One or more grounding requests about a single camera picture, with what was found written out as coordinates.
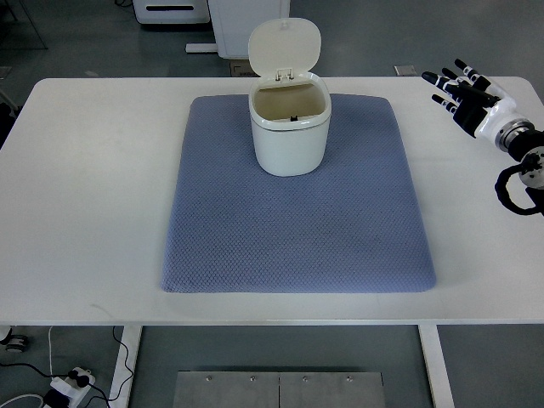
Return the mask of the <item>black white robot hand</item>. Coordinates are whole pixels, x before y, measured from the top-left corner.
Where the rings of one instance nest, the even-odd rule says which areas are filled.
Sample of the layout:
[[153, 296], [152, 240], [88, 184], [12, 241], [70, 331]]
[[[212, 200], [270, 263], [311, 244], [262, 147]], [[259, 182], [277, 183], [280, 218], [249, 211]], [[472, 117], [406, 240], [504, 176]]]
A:
[[455, 66], [461, 70], [460, 76], [444, 68], [440, 75], [424, 71], [422, 79], [440, 91], [432, 100], [443, 106], [465, 133], [507, 151], [518, 135], [535, 129], [500, 85], [460, 59], [455, 60]]

